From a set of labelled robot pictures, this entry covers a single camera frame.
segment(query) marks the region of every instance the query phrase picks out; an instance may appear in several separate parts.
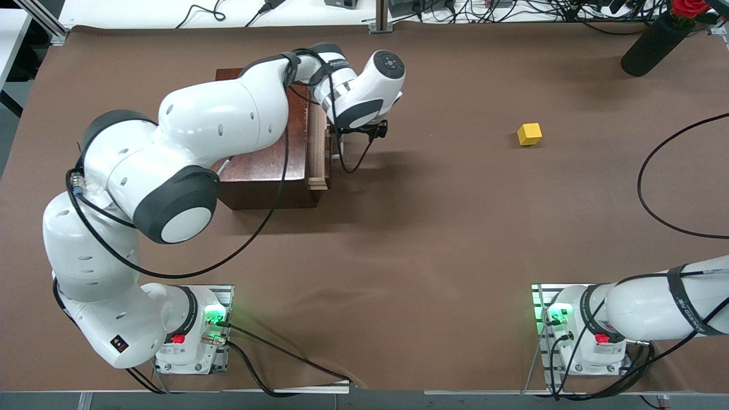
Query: red button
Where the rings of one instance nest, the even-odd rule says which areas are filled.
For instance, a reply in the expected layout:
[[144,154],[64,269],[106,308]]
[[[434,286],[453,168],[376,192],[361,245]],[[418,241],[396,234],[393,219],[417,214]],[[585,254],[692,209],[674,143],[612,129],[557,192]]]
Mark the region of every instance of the red button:
[[610,336],[604,333],[598,333],[595,335],[595,341],[598,343],[607,343],[610,341]]

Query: black vase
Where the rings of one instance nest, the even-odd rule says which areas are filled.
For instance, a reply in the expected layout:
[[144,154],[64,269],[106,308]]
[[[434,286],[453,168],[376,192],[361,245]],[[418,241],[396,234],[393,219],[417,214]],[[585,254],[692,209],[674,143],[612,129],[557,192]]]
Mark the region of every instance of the black vase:
[[693,30],[693,25],[687,28],[674,26],[669,13],[658,16],[623,56],[620,60],[623,71],[635,77],[647,74]]

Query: brown wooden box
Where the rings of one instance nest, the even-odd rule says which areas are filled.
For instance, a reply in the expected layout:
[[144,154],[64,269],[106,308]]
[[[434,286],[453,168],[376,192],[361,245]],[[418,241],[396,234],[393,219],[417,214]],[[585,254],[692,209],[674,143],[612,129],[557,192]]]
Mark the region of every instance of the brown wooden box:
[[[219,69],[215,80],[238,77],[241,69]],[[307,88],[294,85],[301,95]],[[320,107],[286,91],[289,101],[289,165],[278,208],[316,208],[329,189],[330,141],[327,118]],[[229,208],[269,209],[276,199],[284,166],[284,137],[268,148],[230,160],[220,174],[218,198]],[[224,160],[213,165],[218,171]]]

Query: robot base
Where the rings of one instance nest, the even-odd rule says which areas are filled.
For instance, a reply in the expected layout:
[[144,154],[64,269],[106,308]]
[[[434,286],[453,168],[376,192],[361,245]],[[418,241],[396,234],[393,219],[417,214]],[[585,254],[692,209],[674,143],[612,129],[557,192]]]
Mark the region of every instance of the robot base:
[[164,344],[155,356],[155,367],[162,374],[213,374],[227,370],[227,346],[204,344],[203,336],[227,338],[229,328],[210,325],[219,317],[230,320],[234,285],[188,286],[198,300],[198,315],[184,342]]
[[585,286],[569,286],[562,290],[549,307],[542,313],[544,323],[558,320],[559,325],[547,327],[547,333],[553,333],[553,338],[548,337],[549,347],[554,341],[562,336],[567,340],[559,342],[559,355],[561,362],[566,365],[572,356],[574,349],[577,351],[572,359],[569,374],[574,376],[619,376],[620,368],[628,366],[629,359],[625,355],[625,341],[618,343],[598,343],[595,335],[589,329],[582,336],[579,346],[577,339],[585,323],[580,314],[580,301],[582,294],[587,288]]

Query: black table leg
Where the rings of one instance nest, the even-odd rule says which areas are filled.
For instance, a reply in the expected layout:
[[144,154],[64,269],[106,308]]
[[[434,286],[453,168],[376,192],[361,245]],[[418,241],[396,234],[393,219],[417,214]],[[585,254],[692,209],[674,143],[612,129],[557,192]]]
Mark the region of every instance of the black table leg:
[[11,96],[7,95],[7,93],[3,90],[0,90],[0,102],[4,106],[6,106],[10,110],[10,112],[17,115],[18,118],[23,115],[23,108],[20,106],[20,104],[12,99]]

